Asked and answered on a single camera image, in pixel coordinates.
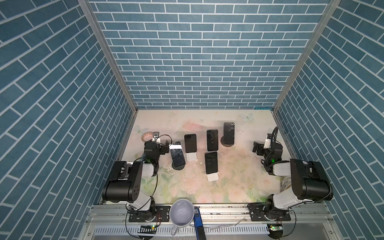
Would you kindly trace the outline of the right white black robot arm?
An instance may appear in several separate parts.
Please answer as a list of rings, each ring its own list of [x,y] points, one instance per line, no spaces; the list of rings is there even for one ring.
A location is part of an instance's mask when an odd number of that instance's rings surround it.
[[[269,175],[288,177],[291,186],[286,190],[271,194],[265,203],[249,204],[248,208],[253,216],[263,215],[274,221],[284,218],[289,210],[301,204],[330,201],[334,196],[332,185],[319,162],[306,162],[298,159],[282,160],[283,146],[272,143],[254,142],[253,152],[263,156],[261,163]]]

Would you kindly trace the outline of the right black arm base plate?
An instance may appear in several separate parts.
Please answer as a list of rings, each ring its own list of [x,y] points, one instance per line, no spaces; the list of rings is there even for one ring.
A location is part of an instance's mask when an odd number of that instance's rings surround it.
[[[286,210],[276,209],[273,205],[265,203],[250,203],[247,204],[247,209],[252,222],[265,222],[265,221],[283,221],[291,220],[291,216]]]

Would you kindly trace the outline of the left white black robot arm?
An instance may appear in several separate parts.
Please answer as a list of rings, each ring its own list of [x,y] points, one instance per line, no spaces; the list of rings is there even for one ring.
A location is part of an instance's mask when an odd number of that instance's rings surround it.
[[[112,203],[126,203],[130,212],[147,212],[156,214],[153,196],[141,192],[142,177],[157,177],[159,159],[169,152],[170,143],[159,140],[147,141],[143,156],[133,163],[114,162],[111,172],[102,190],[102,199]]]

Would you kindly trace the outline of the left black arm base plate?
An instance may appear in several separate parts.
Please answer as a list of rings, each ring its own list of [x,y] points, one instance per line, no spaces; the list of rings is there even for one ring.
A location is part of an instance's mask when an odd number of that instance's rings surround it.
[[[170,206],[167,205],[156,205],[154,208],[150,207],[148,211],[139,211],[128,214],[129,223],[144,223],[144,222],[155,222],[156,217],[160,217],[163,222],[169,222],[170,220]]]

